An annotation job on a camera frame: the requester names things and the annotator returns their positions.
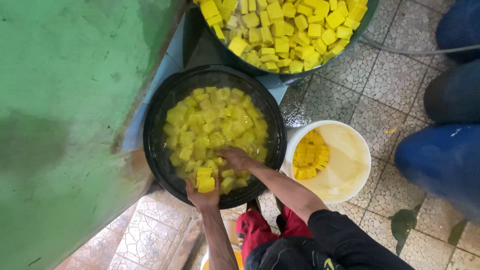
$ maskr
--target hand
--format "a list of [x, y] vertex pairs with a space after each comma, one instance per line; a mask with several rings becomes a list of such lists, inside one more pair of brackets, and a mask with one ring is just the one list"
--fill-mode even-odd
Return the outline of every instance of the hand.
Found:
[[257, 162], [249, 157], [243, 149], [237, 147], [223, 148], [217, 152], [217, 155], [228, 160], [237, 170], [251, 169]]
[[192, 187], [190, 179], [186, 179], [187, 198], [195, 205], [200, 212], [210, 209], [218, 209], [218, 203], [220, 202], [220, 191], [218, 189], [218, 178], [213, 173], [212, 177], [215, 179], [215, 189], [207, 192], [198, 192], [197, 188]]

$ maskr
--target green wall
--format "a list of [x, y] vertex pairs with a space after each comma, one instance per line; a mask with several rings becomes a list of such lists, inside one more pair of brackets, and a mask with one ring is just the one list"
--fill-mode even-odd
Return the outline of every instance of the green wall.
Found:
[[0, 0], [0, 264], [52, 269], [149, 185], [118, 153], [184, 1]]

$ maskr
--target red pants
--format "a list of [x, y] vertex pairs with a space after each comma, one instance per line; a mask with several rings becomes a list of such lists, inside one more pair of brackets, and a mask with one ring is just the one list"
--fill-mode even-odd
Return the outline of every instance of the red pants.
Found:
[[239, 216], [237, 220], [237, 236], [243, 263], [245, 263], [245, 259], [250, 252], [263, 243], [290, 236], [313, 238], [313, 234], [305, 222], [290, 208], [285, 206], [281, 216], [285, 221], [285, 228], [280, 236], [272, 232], [270, 225], [268, 225], [262, 214], [256, 210], [247, 211]]

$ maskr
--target hose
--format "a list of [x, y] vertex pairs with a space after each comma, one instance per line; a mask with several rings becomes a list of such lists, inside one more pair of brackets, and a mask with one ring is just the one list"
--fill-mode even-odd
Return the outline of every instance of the hose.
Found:
[[480, 49], [480, 45], [473, 45], [473, 46], [467, 46], [467, 47], [456, 48], [456, 49], [441, 49], [441, 50], [432, 50], [432, 51], [400, 50], [400, 49], [395, 49], [395, 48], [380, 45], [379, 43], [373, 41], [371, 38], [367, 37], [365, 34], [362, 35], [361, 37], [365, 41], [367, 41], [370, 45], [372, 45], [373, 47], [375, 47], [377, 49], [388, 51], [388, 52], [393, 52], [393, 53], [400, 53], [400, 54], [441, 54], [441, 53], [451, 53], [451, 52], [459, 52], [459, 51]]

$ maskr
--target dirty floor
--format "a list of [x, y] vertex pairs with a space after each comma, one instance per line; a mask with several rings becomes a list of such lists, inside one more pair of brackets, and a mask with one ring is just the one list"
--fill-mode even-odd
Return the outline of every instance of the dirty floor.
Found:
[[[380, 1], [368, 34], [397, 49], [437, 49], [436, 26], [453, 2]], [[287, 126], [333, 119], [363, 135], [372, 154], [368, 182], [354, 198], [329, 208], [349, 216], [417, 270], [480, 269], [480, 226], [466, 222], [448, 202], [409, 184], [393, 162], [405, 136], [432, 124], [423, 110], [425, 87], [453, 66], [445, 56], [396, 55], [360, 42], [291, 85], [280, 104]], [[263, 193], [260, 203], [272, 231], [278, 233], [273, 194]], [[244, 208], [224, 210], [222, 216], [235, 220]], [[398, 215], [389, 219], [402, 209], [412, 210], [402, 213], [417, 220], [403, 246], [391, 230]], [[68, 269], [167, 269], [194, 215], [191, 207], [169, 194], [146, 195], [80, 248]], [[200, 269], [206, 248], [203, 242], [192, 269]]]

